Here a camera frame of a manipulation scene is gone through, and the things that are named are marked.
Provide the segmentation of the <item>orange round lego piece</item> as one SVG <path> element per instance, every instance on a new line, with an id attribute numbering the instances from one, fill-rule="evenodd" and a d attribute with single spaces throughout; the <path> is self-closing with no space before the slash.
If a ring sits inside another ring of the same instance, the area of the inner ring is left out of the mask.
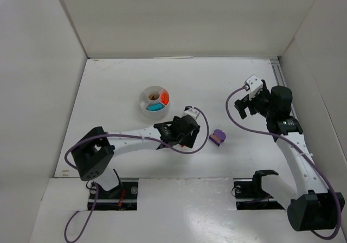
<path id="1" fill-rule="evenodd" d="M 163 100 L 167 100 L 167 99 L 168 99 L 168 95 L 167 95 L 166 93 L 162 93 L 162 94 L 160 95 L 160 97 L 161 97 L 161 99 L 163 99 Z"/>

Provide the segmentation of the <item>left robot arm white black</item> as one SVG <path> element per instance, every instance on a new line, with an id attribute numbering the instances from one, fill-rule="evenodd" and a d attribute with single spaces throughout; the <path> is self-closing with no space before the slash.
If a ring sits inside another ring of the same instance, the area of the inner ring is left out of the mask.
<path id="1" fill-rule="evenodd" d="M 82 181 L 93 181 L 103 191 L 113 193 L 120 187 L 118 174 L 108 166 L 113 157 L 139 150 L 173 150 L 175 145 L 192 148 L 199 131 L 197 121 L 189 115 L 130 132 L 108 133 L 98 126 L 70 153 Z"/>

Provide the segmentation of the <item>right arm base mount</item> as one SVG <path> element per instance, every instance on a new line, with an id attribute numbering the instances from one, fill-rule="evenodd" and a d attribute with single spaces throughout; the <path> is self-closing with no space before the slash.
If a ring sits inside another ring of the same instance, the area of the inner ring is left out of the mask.
<path id="1" fill-rule="evenodd" d="M 235 178 L 233 185 L 237 210 L 284 210 L 270 194 L 256 191 L 251 178 Z"/>

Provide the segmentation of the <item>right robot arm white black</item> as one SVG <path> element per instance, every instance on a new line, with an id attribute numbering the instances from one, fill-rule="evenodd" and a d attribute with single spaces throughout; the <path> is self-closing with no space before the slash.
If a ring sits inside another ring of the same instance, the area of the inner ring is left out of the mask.
<path id="1" fill-rule="evenodd" d="M 315 165 L 305 144 L 303 129 L 291 115 L 292 91 L 285 86 L 266 87 L 266 82 L 252 75 L 245 81 L 243 90 L 247 95 L 235 101 L 240 117 L 245 119 L 259 114 L 266 120 L 265 135 L 271 136 L 284 155 L 295 188 L 287 184 L 274 170 L 259 170 L 252 177 L 253 189 L 257 194 L 274 198 L 287 212 L 291 227 L 295 231 L 331 229 L 334 238 L 342 223 L 345 199 L 336 192 L 328 179 Z"/>

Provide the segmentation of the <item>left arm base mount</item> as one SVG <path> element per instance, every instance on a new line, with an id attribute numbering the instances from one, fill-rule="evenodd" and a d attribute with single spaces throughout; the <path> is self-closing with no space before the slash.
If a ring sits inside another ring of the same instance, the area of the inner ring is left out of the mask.
<path id="1" fill-rule="evenodd" d="M 139 179 L 122 178 L 122 187 L 110 193 L 98 186 L 98 199 L 94 210 L 133 211 L 137 210 Z"/>

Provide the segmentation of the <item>teal lego brick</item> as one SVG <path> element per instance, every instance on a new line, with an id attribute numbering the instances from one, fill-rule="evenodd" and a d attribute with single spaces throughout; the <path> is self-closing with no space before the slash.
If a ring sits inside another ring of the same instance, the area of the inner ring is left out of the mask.
<path id="1" fill-rule="evenodd" d="M 156 111 L 160 111 L 165 107 L 165 105 L 163 105 L 162 103 L 159 104 L 153 104 L 153 105 L 149 105 L 147 107 L 147 110 L 150 112 L 156 112 Z"/>

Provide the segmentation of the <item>orange lego wedge piece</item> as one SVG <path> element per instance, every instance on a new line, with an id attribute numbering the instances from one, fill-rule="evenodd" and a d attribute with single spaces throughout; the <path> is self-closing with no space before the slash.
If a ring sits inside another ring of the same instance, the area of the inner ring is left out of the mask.
<path id="1" fill-rule="evenodd" d="M 168 99 L 162 99 L 161 102 L 165 105 L 167 105 L 169 103 L 169 100 Z"/>

